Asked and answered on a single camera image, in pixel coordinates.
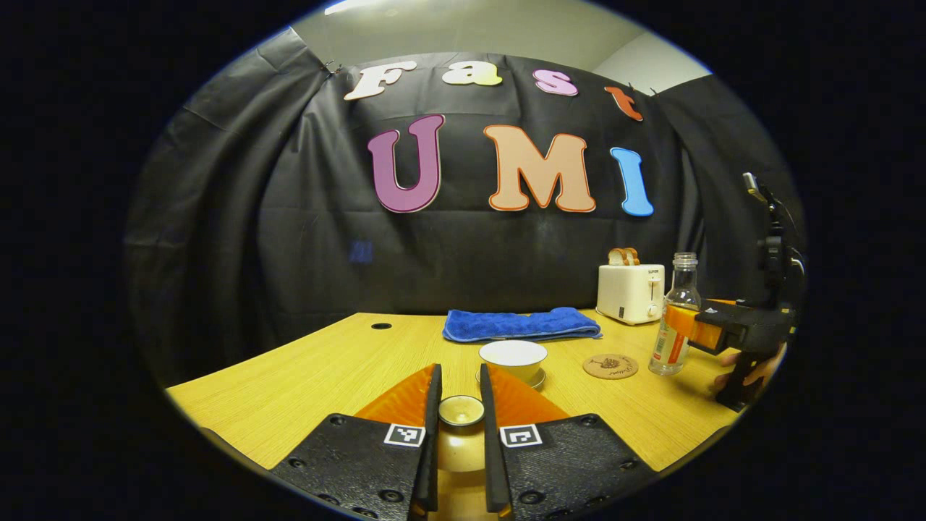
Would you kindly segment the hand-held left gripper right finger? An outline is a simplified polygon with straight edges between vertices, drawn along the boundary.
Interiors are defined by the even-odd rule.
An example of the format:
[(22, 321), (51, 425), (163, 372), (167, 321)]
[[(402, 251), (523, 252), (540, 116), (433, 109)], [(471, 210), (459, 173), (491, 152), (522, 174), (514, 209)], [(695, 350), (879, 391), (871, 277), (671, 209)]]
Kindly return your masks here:
[(502, 520), (579, 520), (657, 479), (595, 413), (569, 415), (507, 370), (480, 366), (486, 504)]

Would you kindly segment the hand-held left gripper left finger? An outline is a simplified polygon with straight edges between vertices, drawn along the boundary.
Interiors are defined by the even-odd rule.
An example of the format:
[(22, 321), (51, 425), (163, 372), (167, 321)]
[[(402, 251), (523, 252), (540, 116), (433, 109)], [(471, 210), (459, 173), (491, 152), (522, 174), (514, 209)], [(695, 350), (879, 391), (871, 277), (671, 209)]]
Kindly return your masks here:
[(331, 413), (271, 469), (360, 520), (425, 520), (438, 508), (442, 367), (430, 364), (359, 412)]

